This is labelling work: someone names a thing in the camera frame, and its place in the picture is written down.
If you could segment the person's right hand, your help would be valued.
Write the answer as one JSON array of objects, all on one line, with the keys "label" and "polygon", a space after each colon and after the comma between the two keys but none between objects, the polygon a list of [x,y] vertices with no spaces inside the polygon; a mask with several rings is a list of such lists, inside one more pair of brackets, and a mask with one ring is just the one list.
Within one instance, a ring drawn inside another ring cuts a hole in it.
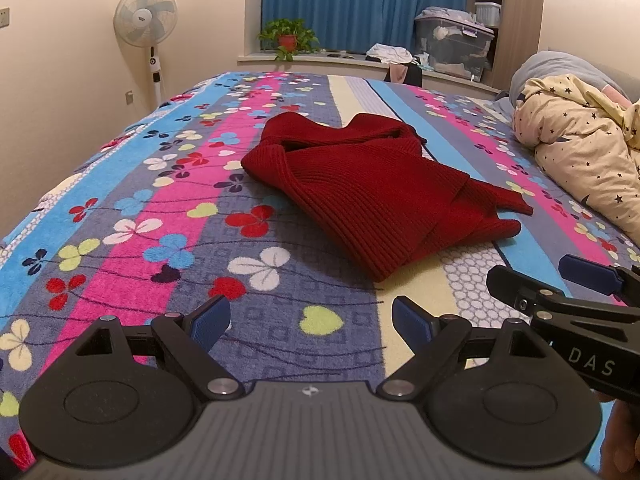
[{"label": "person's right hand", "polygon": [[601,445],[601,479],[639,479],[639,408],[615,400]]}]

